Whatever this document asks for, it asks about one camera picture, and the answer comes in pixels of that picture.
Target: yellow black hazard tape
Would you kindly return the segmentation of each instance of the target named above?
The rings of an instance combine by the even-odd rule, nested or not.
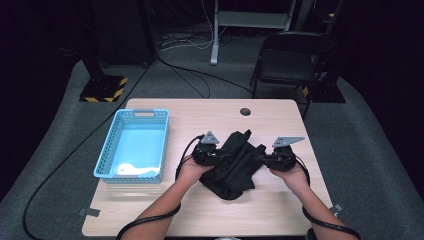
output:
[[[125,84],[128,82],[128,78],[124,78],[119,83],[117,90],[110,95],[110,97],[80,97],[81,102],[116,102],[124,91]]]

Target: table hole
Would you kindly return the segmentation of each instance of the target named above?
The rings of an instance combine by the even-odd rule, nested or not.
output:
[[[252,112],[248,108],[242,108],[242,109],[240,109],[240,113],[243,116],[249,116]]]

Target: wooden tabletop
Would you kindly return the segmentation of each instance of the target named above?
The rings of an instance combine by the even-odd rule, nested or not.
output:
[[[271,99],[131,99],[127,108],[169,110],[169,135],[160,184],[106,184],[99,180],[90,208],[98,217],[87,216],[82,228],[86,236],[116,236],[173,182],[175,169],[187,144],[212,131],[220,148],[231,133],[250,129],[249,142],[263,144],[272,153],[278,136],[305,137],[291,145],[306,164],[311,187],[330,207],[331,200],[296,103]],[[249,109],[244,116],[240,110]],[[200,182],[185,195],[167,236],[295,236],[305,235],[310,223],[299,200],[284,182],[261,167],[252,177],[256,188],[233,201],[219,198]]]

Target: hand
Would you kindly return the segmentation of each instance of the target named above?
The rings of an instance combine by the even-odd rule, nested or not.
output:
[[[191,186],[200,179],[203,173],[212,168],[212,166],[201,166],[197,164],[191,155],[185,156],[177,181],[184,181]]]
[[[298,195],[298,193],[304,191],[305,189],[309,189],[305,172],[303,171],[299,163],[296,163],[293,169],[288,172],[277,171],[274,169],[269,169],[269,171],[275,176],[282,178],[287,187],[296,196]]]

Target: forearm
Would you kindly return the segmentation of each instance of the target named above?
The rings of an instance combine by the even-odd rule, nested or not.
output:
[[[155,202],[144,210],[137,219],[153,217],[166,214],[178,207],[185,193],[190,188],[190,184],[183,181],[176,181],[171,185]],[[171,224],[172,217],[158,221],[140,224],[129,229],[122,239],[164,239],[166,232]]]
[[[301,201],[305,210],[314,218],[331,223],[339,226],[345,226],[340,219],[338,219],[334,214],[327,208],[327,206],[321,201],[321,199],[312,191],[312,189],[306,189],[296,194],[296,196]],[[312,224],[315,235],[318,240],[322,239],[346,239],[346,240],[356,240],[357,238],[348,233],[341,231],[333,230],[330,228],[322,227]]]

